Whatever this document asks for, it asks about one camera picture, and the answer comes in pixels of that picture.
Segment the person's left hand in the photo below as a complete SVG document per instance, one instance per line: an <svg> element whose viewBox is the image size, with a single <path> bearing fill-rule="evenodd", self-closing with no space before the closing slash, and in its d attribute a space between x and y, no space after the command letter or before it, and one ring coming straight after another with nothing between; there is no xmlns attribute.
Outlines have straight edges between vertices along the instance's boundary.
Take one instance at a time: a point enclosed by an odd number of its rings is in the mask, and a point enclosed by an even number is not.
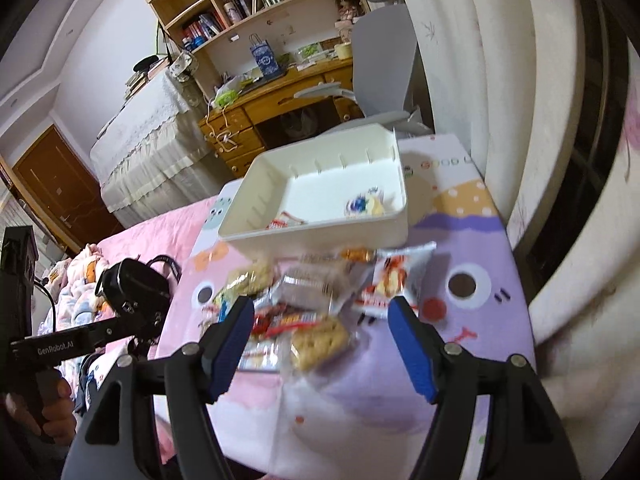
<svg viewBox="0 0 640 480"><path fill-rule="evenodd" d="M56 383L56 393L51 401L43 403L41 415L44 422L37 422L28 410L26 401L18 393L1 396L1 405L9 416L36 437L45 434L57 445L70 445L76 434L76 418L70 384L64 378Z"/></svg>

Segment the black shoulder bag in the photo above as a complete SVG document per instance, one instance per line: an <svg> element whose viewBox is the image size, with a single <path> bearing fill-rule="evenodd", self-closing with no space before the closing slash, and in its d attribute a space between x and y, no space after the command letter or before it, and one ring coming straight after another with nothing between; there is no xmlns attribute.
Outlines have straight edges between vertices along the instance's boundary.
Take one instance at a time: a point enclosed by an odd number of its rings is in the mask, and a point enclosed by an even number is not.
<svg viewBox="0 0 640 480"><path fill-rule="evenodd" d="M160 340L172 299L169 278L155 270L154 263L166 264L180 282L181 266L168 255L147 263L125 258L102 272L94 290L125 321L124 337L131 337L127 351L138 359L145 359Z"/></svg>

